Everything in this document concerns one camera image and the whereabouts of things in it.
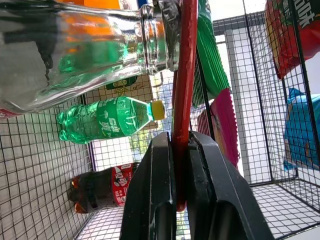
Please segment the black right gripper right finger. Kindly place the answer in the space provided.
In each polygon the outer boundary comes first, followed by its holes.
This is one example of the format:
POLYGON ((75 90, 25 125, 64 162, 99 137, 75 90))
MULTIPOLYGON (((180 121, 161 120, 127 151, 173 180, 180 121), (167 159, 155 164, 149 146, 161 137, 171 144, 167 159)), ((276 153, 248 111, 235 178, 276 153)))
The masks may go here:
POLYGON ((211 137, 189 133, 187 163, 191 239, 274 239, 248 182, 211 137))

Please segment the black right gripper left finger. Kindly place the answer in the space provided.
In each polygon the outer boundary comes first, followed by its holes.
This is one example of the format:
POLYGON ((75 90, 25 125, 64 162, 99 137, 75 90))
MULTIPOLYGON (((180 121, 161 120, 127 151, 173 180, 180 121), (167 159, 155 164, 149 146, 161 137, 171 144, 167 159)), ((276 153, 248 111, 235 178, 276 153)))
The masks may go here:
POLYGON ((121 240, 176 238, 176 181, 168 133, 154 137, 129 183, 121 240))

